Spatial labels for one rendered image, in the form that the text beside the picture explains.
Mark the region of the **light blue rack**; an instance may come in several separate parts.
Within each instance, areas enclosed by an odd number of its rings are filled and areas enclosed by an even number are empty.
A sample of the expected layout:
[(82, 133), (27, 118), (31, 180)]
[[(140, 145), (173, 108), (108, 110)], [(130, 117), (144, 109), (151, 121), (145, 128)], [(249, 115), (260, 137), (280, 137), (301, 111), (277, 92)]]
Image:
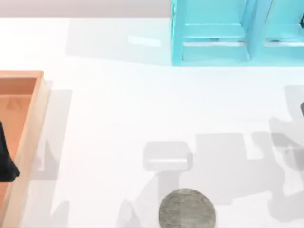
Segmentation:
[(304, 67), (304, 0), (171, 0), (171, 62)]

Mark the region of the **round grey coaster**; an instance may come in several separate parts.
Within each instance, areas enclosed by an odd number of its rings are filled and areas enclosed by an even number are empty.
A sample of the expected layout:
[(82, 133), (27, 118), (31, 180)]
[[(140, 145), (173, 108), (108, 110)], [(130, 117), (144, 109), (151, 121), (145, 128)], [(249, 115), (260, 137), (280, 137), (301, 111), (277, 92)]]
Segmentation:
[(158, 220), (160, 228), (216, 228), (216, 211), (204, 194), (183, 188), (163, 198)]

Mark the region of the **shallow salmon-coloured box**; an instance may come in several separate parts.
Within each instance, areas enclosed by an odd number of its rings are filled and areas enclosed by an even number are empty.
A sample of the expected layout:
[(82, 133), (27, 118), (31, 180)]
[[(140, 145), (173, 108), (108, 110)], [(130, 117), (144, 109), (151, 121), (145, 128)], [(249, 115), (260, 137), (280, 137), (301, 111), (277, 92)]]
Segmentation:
[(0, 70), (0, 122), (20, 175), (0, 183), (0, 228), (18, 228), (50, 89), (43, 71)]

